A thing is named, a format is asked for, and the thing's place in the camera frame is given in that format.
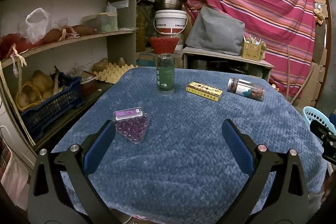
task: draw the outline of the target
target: jar lid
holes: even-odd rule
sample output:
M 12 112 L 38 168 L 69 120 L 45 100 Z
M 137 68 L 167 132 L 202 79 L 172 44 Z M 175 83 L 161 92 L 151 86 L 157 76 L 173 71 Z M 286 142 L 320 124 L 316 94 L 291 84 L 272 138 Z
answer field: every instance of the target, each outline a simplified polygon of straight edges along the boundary
M 231 84 L 232 84 L 232 80 L 233 80 L 233 78 L 231 77 L 231 78 L 229 79 L 229 82 L 227 83 L 227 89 L 226 89 L 226 91 L 230 91 Z

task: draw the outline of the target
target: blue gripper pad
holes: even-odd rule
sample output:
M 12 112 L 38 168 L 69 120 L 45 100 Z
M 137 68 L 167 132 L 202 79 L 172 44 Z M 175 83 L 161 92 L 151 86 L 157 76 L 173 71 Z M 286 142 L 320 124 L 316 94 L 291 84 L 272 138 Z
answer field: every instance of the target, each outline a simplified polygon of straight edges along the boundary
M 334 113 L 331 113 L 329 115 L 329 121 L 334 125 L 336 126 L 336 115 Z
M 91 145 L 83 157 L 83 173 L 93 174 L 103 159 L 116 135 L 116 126 L 113 121 L 107 120 L 97 133 L 96 141 Z
M 243 140 L 239 136 L 239 131 L 225 120 L 222 124 L 222 135 L 230 148 L 240 170 L 249 176 L 254 173 L 254 158 Z

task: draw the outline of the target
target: glass jar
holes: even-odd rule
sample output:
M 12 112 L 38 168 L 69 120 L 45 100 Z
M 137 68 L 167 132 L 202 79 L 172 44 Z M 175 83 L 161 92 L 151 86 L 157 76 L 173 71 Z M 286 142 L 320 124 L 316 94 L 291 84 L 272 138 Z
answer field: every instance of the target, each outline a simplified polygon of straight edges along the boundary
M 227 83 L 227 91 L 260 102 L 264 100 L 265 95 L 265 88 L 263 86 L 233 77 Z
M 170 95 L 174 92 L 174 55 L 158 54 L 155 57 L 157 89 L 163 95 Z

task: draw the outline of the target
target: silver screw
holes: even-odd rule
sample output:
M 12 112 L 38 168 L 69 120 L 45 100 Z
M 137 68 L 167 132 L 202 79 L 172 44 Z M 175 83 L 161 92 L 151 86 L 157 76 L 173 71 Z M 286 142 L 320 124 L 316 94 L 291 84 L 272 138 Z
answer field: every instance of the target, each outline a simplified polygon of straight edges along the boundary
M 265 152 L 267 150 L 267 147 L 266 147 L 266 145 L 260 144 L 260 145 L 258 145 L 258 149 L 261 152 Z
M 290 153 L 292 156 L 296 156 L 296 155 L 297 155 L 297 152 L 296 152 L 296 150 L 294 150 L 294 149 L 289 150 L 289 153 Z
M 40 155 L 44 156 L 47 153 L 47 150 L 45 148 L 40 150 Z
M 72 146 L 70 146 L 70 151 L 72 151 L 72 152 L 76 152 L 78 149 L 79 149 L 78 144 L 73 144 Z

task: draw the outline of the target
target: egg carton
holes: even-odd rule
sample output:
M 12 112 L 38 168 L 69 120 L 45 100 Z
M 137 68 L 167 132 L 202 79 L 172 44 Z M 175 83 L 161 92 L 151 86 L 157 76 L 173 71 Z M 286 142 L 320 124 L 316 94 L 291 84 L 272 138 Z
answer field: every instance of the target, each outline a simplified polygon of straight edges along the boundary
M 104 81 L 110 84 L 115 84 L 119 81 L 119 79 L 123 76 L 125 72 L 127 72 L 130 69 L 137 68 L 138 66 L 133 65 L 125 65 L 122 67 L 119 67 L 116 63 L 108 63 L 106 69 L 100 72 L 94 72 L 95 75 L 97 75 L 97 79 L 100 81 Z

